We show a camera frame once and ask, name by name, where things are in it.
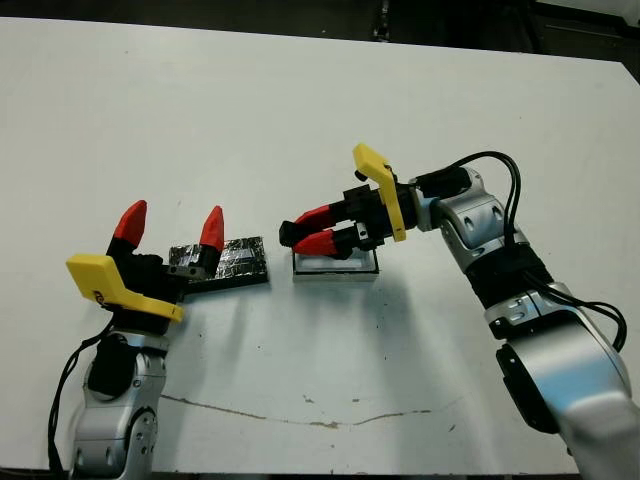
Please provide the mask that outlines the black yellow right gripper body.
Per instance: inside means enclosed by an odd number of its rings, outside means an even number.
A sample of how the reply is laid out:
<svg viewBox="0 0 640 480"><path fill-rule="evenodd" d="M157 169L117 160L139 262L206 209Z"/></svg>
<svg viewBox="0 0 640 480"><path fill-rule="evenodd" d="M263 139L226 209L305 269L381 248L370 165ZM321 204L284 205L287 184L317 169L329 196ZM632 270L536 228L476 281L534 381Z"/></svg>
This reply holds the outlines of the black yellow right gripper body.
<svg viewBox="0 0 640 480"><path fill-rule="evenodd" d="M363 184L343 192L343 221L353 225L342 231L342 249L373 250L387 238L404 241L417 225L410 185L400 183L388 160L364 143L354 147L353 158L357 177L377 187Z"/></svg>

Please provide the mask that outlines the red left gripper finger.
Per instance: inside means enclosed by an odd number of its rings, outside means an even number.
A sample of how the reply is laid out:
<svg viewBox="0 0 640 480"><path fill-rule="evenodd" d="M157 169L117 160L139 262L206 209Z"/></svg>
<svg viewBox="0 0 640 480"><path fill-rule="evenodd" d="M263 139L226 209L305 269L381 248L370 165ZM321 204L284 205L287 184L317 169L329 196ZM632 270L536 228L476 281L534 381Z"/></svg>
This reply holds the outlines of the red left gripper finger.
<svg viewBox="0 0 640 480"><path fill-rule="evenodd" d="M208 274L215 274L224 250L223 210L216 205L207 217L199 241L198 265Z"/></svg>
<svg viewBox="0 0 640 480"><path fill-rule="evenodd" d="M107 255L116 263L139 260L137 253L144 234L147 214L147 202L134 202L121 216L109 243Z"/></svg>

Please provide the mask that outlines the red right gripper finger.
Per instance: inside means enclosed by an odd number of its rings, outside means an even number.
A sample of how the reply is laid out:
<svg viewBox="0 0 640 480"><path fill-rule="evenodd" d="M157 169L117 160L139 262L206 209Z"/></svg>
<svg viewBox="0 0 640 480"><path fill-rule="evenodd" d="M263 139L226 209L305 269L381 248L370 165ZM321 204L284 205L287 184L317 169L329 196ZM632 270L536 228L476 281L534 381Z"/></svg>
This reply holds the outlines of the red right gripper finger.
<svg viewBox="0 0 640 480"><path fill-rule="evenodd" d="M301 255L346 260L358 245L357 229L355 226L351 226L339 230L327 229L313 233L297 242L292 249Z"/></svg>
<svg viewBox="0 0 640 480"><path fill-rule="evenodd" d="M346 201L338 201L303 213L295 224L303 226L334 226L348 219Z"/></svg>

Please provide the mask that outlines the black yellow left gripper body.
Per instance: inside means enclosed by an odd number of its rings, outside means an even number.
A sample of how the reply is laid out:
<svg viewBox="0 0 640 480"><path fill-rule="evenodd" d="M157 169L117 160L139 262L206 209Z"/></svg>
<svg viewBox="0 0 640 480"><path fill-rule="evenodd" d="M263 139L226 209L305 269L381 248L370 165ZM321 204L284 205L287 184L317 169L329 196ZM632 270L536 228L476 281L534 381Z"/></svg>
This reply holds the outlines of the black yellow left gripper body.
<svg viewBox="0 0 640 480"><path fill-rule="evenodd" d="M166 265L156 255L76 254L66 267L81 296L112 313L115 328L155 335L183 320L190 284L206 278L198 265Z"/></svg>

